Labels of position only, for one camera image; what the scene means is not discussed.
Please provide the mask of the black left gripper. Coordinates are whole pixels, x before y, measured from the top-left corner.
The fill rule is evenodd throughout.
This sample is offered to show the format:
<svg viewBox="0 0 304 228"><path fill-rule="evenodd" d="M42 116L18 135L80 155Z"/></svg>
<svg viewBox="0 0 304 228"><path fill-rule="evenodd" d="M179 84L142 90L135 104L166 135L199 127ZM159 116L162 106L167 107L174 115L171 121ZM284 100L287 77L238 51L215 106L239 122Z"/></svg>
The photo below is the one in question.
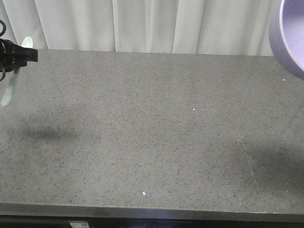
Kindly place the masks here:
<svg viewBox="0 0 304 228"><path fill-rule="evenodd" d="M6 71L13 71L20 67L26 67L27 61L38 61L38 51L36 49L18 45L11 46L9 40L0 39L1 76L5 76Z"/></svg>

